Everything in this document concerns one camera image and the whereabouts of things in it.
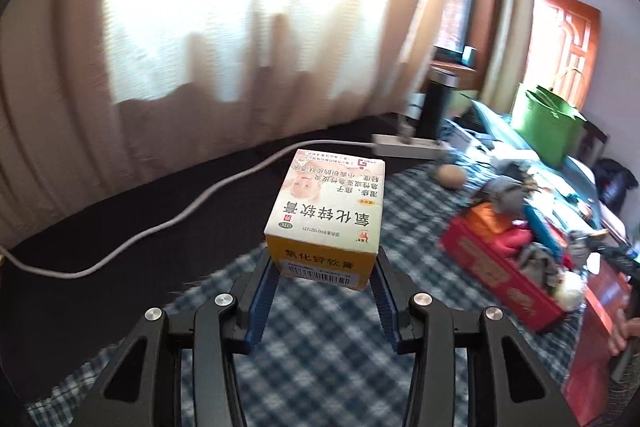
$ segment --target red box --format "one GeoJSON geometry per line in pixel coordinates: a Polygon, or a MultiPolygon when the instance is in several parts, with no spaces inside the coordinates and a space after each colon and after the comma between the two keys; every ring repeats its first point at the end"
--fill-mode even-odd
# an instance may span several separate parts
{"type": "Polygon", "coordinates": [[[523,275],[511,259],[494,252],[461,216],[440,240],[444,250],[476,277],[531,330],[545,330],[564,317],[562,308],[523,275]]]}

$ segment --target blue checkered blanket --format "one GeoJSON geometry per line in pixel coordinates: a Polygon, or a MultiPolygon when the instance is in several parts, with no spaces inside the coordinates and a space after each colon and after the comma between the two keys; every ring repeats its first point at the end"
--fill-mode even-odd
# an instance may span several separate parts
{"type": "MultiPolygon", "coordinates": [[[[451,217],[493,174],[468,162],[464,189],[452,192],[433,182],[426,164],[387,179],[382,245],[389,261],[451,308],[479,310],[497,299],[464,272],[438,245],[451,217]]],[[[239,257],[201,284],[178,296],[169,314],[195,310],[254,268],[262,248],[239,257]]],[[[576,312],[546,335],[527,331],[527,342],[552,378],[561,385],[568,373],[582,313],[576,312]]],[[[103,349],[29,406],[41,427],[69,425],[82,397],[117,346],[103,349]]],[[[247,423],[278,426],[399,426],[408,395],[413,356],[398,356],[383,338],[370,288],[356,292],[302,279],[281,278],[262,342],[249,356],[236,356],[240,396],[247,423]]],[[[182,425],[193,419],[192,352],[182,356],[182,425]]],[[[456,422],[467,424],[467,375],[464,349],[456,352],[456,422]]]]}

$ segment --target metal bolt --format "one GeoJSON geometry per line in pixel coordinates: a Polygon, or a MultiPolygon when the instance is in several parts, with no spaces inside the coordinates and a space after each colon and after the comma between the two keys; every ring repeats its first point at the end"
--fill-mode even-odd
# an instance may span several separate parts
{"type": "Polygon", "coordinates": [[[156,321],[162,317],[162,310],[160,308],[149,308],[145,312],[145,318],[148,321],[156,321]]]}
{"type": "Polygon", "coordinates": [[[487,308],[484,314],[490,321],[499,321],[503,315],[502,310],[500,308],[496,308],[495,306],[487,308]]]}
{"type": "Polygon", "coordinates": [[[417,293],[414,295],[414,302],[418,304],[418,306],[428,306],[433,302],[433,297],[428,293],[417,293]]]}
{"type": "Polygon", "coordinates": [[[229,293],[221,293],[215,299],[218,306],[229,306],[234,301],[234,296],[229,293]]]}

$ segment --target zinc oxide ointment box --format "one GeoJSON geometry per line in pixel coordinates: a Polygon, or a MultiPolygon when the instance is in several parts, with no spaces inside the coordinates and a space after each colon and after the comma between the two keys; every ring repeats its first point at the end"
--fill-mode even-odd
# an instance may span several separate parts
{"type": "Polygon", "coordinates": [[[380,244],[385,163],[299,149],[264,229],[288,277],[363,290],[380,244]]]}

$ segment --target white cable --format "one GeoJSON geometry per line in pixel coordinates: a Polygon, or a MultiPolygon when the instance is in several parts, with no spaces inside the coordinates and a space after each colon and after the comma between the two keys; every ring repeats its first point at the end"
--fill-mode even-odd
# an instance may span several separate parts
{"type": "Polygon", "coordinates": [[[11,263],[15,264],[16,267],[18,267],[21,270],[24,270],[25,272],[34,273],[36,275],[44,275],[44,277],[54,277],[56,279],[80,279],[81,277],[90,275],[95,271],[98,271],[100,268],[105,266],[109,261],[114,259],[119,253],[122,253],[124,250],[127,250],[127,248],[129,248],[134,243],[138,242],[143,237],[151,235],[152,233],[159,232],[160,230],[168,229],[169,227],[172,227],[177,223],[180,223],[181,221],[185,220],[187,217],[191,216],[191,214],[193,214],[196,211],[196,209],[199,206],[201,206],[201,204],[203,204],[207,200],[207,198],[209,198],[209,196],[212,195],[219,188],[224,187],[229,183],[233,183],[234,181],[239,180],[240,178],[244,178],[246,176],[249,176],[250,174],[254,174],[254,172],[257,172],[261,169],[264,169],[267,165],[272,164],[274,161],[283,157],[284,155],[286,155],[287,153],[291,152],[294,149],[305,147],[307,145],[318,145],[318,144],[327,144],[327,143],[336,144],[336,145],[354,145],[354,146],[360,146],[360,147],[373,147],[372,143],[349,142],[349,141],[343,141],[343,140],[308,140],[304,142],[294,143],[293,145],[289,145],[288,147],[285,147],[284,149],[269,156],[266,160],[261,161],[260,163],[258,163],[258,165],[255,165],[254,167],[251,167],[246,171],[238,172],[238,174],[234,174],[233,176],[229,176],[224,180],[220,180],[219,182],[214,183],[209,188],[207,188],[207,190],[205,190],[201,195],[199,195],[195,200],[193,200],[193,203],[187,206],[187,208],[181,211],[181,213],[175,216],[173,219],[169,219],[164,223],[160,223],[160,225],[156,225],[154,227],[151,227],[150,229],[146,229],[140,233],[137,233],[130,239],[127,239],[124,243],[122,243],[110,254],[108,254],[107,257],[105,257],[98,263],[94,264],[91,268],[87,268],[86,270],[82,270],[79,272],[74,272],[74,273],[56,272],[53,270],[45,270],[43,268],[29,266],[28,264],[18,261],[2,245],[0,245],[0,253],[4,255],[8,261],[11,261],[11,263]]]}

